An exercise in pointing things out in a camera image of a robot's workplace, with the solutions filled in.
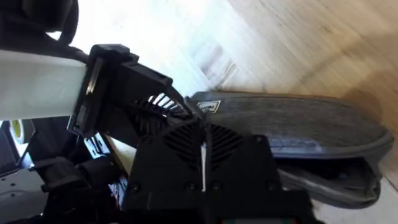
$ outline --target sticker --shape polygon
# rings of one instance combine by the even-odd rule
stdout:
[[[217,101],[206,101],[199,102],[198,107],[202,111],[209,111],[210,113],[217,113],[218,107],[220,106],[221,100]]]

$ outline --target screw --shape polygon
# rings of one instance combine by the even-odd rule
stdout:
[[[263,142],[263,140],[264,140],[264,137],[262,137],[262,136],[256,136],[256,141],[257,141],[258,143]]]
[[[213,184],[213,186],[212,186],[212,189],[213,189],[213,190],[216,190],[216,191],[222,190],[222,188],[223,188],[223,186],[222,186],[222,184],[219,183],[219,182],[215,182],[215,183]]]
[[[144,138],[142,139],[142,142],[143,142],[144,144],[150,144],[150,143],[152,142],[152,139],[151,139],[150,137],[144,137]]]
[[[140,190],[140,185],[138,183],[131,185],[131,192],[132,193],[138,193],[139,190]]]
[[[266,182],[266,187],[268,190],[276,190],[278,185],[273,181]]]
[[[189,191],[194,191],[197,189],[197,185],[195,183],[187,183],[187,186],[185,188]]]

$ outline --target wooden floor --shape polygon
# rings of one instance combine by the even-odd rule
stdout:
[[[335,96],[398,132],[398,1],[84,0],[80,6],[73,45],[87,52],[97,43],[129,46],[141,63],[174,78],[184,95],[218,89]],[[382,166],[398,186],[397,148]]]

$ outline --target black device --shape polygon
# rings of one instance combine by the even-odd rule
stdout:
[[[95,45],[68,125],[137,148],[124,221],[320,223],[305,191],[282,189],[265,136],[208,123],[138,58],[122,45]]]

